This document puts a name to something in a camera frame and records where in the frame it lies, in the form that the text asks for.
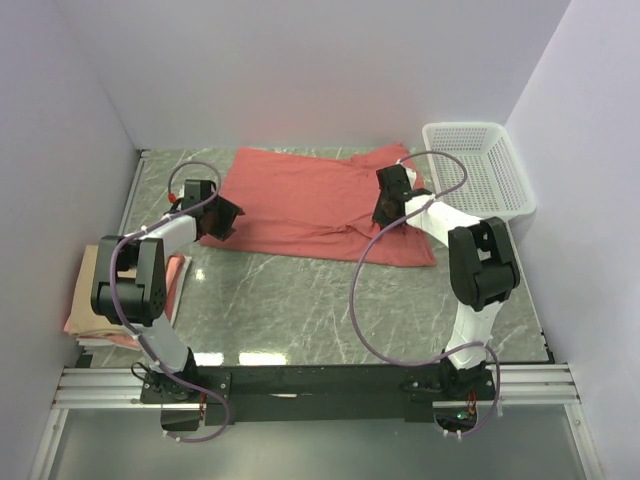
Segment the red t shirt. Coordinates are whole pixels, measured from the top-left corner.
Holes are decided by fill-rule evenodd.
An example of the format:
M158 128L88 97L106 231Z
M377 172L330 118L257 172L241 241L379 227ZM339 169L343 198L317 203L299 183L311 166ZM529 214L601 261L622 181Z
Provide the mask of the red t shirt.
M314 158L241 148L221 194L244 211L235 232L203 246L226 250L432 267L437 261L426 235L408 225L387 233L372 222L379 186L376 171L408 155L401 144L348 159Z

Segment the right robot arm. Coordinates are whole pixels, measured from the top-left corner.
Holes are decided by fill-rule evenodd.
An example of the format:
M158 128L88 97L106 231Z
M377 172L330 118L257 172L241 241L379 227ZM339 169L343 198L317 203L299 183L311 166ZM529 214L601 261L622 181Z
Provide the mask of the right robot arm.
M444 395L460 399L474 386L470 370L485 361L484 346L497 314L520 284L507 224L499 217L464 213L424 188L415 189L416 173L400 164L377 170L376 177L376 224L407 224L448 248L450 285L458 306L446 346L452 366L438 378Z

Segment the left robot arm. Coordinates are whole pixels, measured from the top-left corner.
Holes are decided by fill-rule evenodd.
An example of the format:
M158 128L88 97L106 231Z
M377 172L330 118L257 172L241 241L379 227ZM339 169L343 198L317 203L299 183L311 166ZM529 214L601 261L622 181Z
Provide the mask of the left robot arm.
M176 401L193 399L200 388L193 353L165 312L169 258L205 236L225 241L244 210L216 193L211 180L187 180L183 195L169 196L171 208L150 227L126 236L107 235L97 247L90 294L93 312L125 328L150 369L169 372L164 389Z

